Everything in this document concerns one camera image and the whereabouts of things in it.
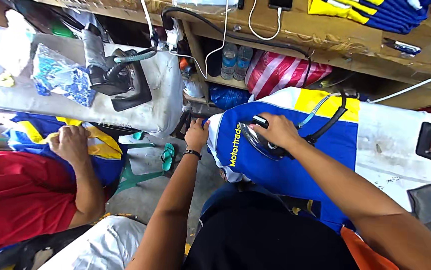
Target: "white cable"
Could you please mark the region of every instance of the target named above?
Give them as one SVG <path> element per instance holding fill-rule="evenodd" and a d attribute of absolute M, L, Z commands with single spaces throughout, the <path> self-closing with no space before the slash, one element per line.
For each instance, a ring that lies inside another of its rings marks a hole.
<path fill-rule="evenodd" d="M 412 90 L 412 89 L 415 89 L 415 88 L 417 88 L 417 87 L 419 87 L 419 86 L 423 86 L 424 84 L 427 84 L 427 83 L 430 83 L 430 82 L 431 82 L 431 78 L 430 78 L 430 79 L 428 79 L 428 80 L 425 80 L 425 81 L 423 81 L 423 82 L 421 82 L 421 83 L 417 83 L 416 85 L 413 85 L 413 86 L 411 86 L 411 87 L 408 87 L 408 88 L 406 88 L 406 89 L 404 89 L 404 90 L 400 90 L 399 92 L 395 92 L 395 93 L 393 93 L 392 95 L 384 96 L 384 97 L 379 98 L 379 99 L 377 99 L 377 100 L 369 101 L 369 103 L 376 103 L 376 102 L 379 102 L 379 101 L 384 101 L 384 100 L 386 100 L 386 99 L 390 99 L 391 97 L 393 98 L 394 96 L 398 96 L 398 95 L 400 95 L 400 94 L 403 94 L 403 93 L 405 93 L 405 92 L 408 92 L 408 91 L 410 91 L 410 90 Z"/>
<path fill-rule="evenodd" d="M 261 40 L 272 40 L 275 38 L 279 32 L 280 32 L 280 14 L 282 13 L 282 8 L 277 8 L 277 32 L 272 37 L 263 37 L 255 33 L 254 29 L 252 29 L 252 26 L 250 25 L 250 21 L 252 20 L 252 12 L 254 12 L 255 4 L 257 3 L 257 0 L 254 0 L 254 5 L 252 6 L 252 9 L 250 10 L 250 13 L 248 14 L 248 27 L 252 31 L 252 34 L 254 34 L 256 37 L 260 38 Z"/>
<path fill-rule="evenodd" d="M 154 47 L 155 41 L 152 40 L 152 38 L 154 37 L 154 28 L 152 27 L 151 18 L 149 17 L 149 11 L 147 10 L 147 6 L 145 5 L 145 0 L 140 0 L 140 2 L 142 3 L 142 9 L 145 13 L 145 19 L 147 20 L 147 24 L 149 25 L 149 31 L 151 33 L 151 45 Z"/>
<path fill-rule="evenodd" d="M 203 73 L 204 71 L 200 68 L 199 62 L 197 62 L 197 59 L 195 59 L 194 57 L 190 56 L 190 55 L 183 55 L 183 54 L 177 54 L 177 53 L 173 53 L 171 51 L 169 51 L 170 54 L 172 55 L 176 55 L 176 56 L 181 56 L 181 57 L 188 57 L 188 58 L 192 58 L 195 61 L 195 64 L 197 64 L 197 66 L 199 67 L 200 72 L 202 73 L 202 76 L 204 76 L 205 79 L 207 79 L 207 76 L 209 75 L 208 71 L 207 71 L 207 58 L 209 58 L 209 56 L 224 48 L 225 45 L 225 34 L 227 33 L 227 14 L 229 13 L 229 0 L 225 1 L 225 25 L 224 25 L 224 37 L 222 38 L 222 46 L 220 46 L 220 48 L 217 48 L 215 50 L 213 50 L 212 52 L 210 52 L 206 57 L 205 57 L 205 74 Z"/>

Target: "hand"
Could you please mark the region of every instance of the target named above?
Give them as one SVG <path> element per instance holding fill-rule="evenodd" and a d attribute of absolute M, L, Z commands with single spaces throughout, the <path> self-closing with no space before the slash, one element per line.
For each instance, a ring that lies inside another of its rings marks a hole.
<path fill-rule="evenodd" d="M 294 144 L 304 141 L 294 123 L 284 115 L 273 115 L 268 112 L 259 114 L 269 122 L 269 128 L 265 129 L 259 125 L 250 124 L 249 127 L 264 136 L 269 142 L 288 150 Z"/>
<path fill-rule="evenodd" d="M 83 126 L 63 126 L 59 135 L 50 138 L 50 149 L 76 167 L 89 161 L 87 137 L 91 133 Z"/>
<path fill-rule="evenodd" d="M 202 147 L 207 143 L 209 138 L 209 120 L 205 122 L 202 127 L 202 118 L 192 120 L 190 122 L 190 128 L 185 135 L 185 141 L 187 142 L 187 150 L 194 150 L 200 153 Z"/>

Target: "blue jeans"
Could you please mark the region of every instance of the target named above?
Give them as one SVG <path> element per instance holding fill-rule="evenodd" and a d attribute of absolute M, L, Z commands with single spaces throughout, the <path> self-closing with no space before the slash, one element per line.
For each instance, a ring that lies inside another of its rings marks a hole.
<path fill-rule="evenodd" d="M 266 194 L 267 196 L 273 197 L 282 202 L 282 200 L 280 200 L 280 198 L 276 194 L 268 191 L 267 189 L 265 189 L 264 187 L 258 184 L 254 184 L 254 183 L 248 184 L 247 191 L 260 192 L 262 194 Z M 223 184 L 222 187 L 219 187 L 216 191 L 214 191 L 212 195 L 207 199 L 207 201 L 205 201 L 204 205 L 202 206 L 202 211 L 200 212 L 200 216 L 202 216 L 207 211 L 207 209 L 209 209 L 209 207 L 212 206 L 216 201 L 225 197 L 235 195 L 237 193 L 239 193 L 237 184 L 230 183 L 230 182 Z"/>

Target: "smartphone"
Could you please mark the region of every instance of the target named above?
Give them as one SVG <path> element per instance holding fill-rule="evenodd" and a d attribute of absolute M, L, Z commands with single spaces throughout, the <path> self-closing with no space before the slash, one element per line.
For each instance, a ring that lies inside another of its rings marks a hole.
<path fill-rule="evenodd" d="M 292 9 L 292 1 L 293 0 L 269 0 L 269 8 L 282 8 L 284 11 L 289 11 Z"/>

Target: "black shirt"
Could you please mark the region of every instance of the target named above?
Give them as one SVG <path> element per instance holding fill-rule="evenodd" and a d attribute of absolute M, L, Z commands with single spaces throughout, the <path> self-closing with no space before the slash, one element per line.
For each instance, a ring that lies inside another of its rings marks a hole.
<path fill-rule="evenodd" d="M 223 198 L 201 220 L 182 269 L 358 269 L 335 231 L 262 193 Z"/>

